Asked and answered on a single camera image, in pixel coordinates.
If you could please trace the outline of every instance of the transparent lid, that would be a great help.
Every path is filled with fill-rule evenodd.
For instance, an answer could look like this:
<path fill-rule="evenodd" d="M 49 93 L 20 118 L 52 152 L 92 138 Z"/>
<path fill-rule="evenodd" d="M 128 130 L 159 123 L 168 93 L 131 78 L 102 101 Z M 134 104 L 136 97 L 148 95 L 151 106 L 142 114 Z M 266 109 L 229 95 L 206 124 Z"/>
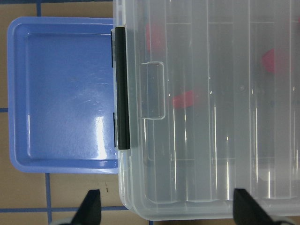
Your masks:
<path fill-rule="evenodd" d="M 232 217 L 234 188 L 300 206 L 300 1 L 116 0 L 131 149 L 123 203 L 151 220 Z"/>

